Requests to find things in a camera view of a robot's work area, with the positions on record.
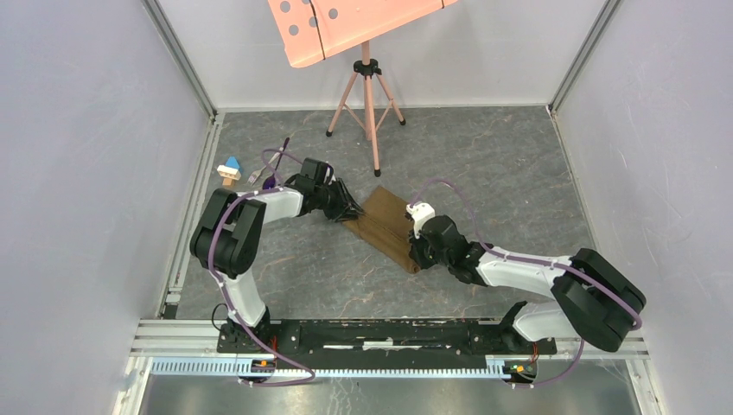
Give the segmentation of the brown cloth napkin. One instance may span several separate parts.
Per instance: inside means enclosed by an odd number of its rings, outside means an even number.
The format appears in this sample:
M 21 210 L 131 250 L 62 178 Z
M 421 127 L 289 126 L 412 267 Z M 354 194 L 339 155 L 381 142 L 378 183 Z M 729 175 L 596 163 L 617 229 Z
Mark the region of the brown cloth napkin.
M 378 186 L 361 206 L 364 214 L 357 220 L 343 222 L 343 225 L 405 272 L 418 273 L 420 267 L 410 257 L 409 232 L 413 225 L 405 216 L 407 201 Z

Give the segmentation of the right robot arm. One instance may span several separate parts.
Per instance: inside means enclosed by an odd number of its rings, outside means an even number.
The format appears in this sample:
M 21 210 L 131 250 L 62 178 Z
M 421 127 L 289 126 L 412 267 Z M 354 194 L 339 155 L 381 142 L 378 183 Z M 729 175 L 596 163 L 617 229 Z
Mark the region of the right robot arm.
M 500 327 L 500 344 L 511 353 L 566 336 L 615 352 L 638 328 L 646 296 L 593 249 L 560 257 L 518 254 L 468 241 L 447 215 L 409 219 L 410 256 L 420 269 L 441 265 L 464 284 L 510 287 L 548 298 L 548 303 L 521 306 Z

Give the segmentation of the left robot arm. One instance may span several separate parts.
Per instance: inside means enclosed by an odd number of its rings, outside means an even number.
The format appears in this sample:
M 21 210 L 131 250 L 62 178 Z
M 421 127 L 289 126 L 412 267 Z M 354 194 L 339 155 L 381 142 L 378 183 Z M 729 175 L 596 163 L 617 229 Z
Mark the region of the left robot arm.
M 271 343 L 269 310 L 252 272 L 263 227 L 313 211 L 333 222 L 364 214 L 330 164 L 306 158 L 300 172 L 281 186 L 241 195 L 216 189 L 197 223 L 189 251 L 216 281 L 229 319 L 240 326 L 238 339 L 251 352 Z

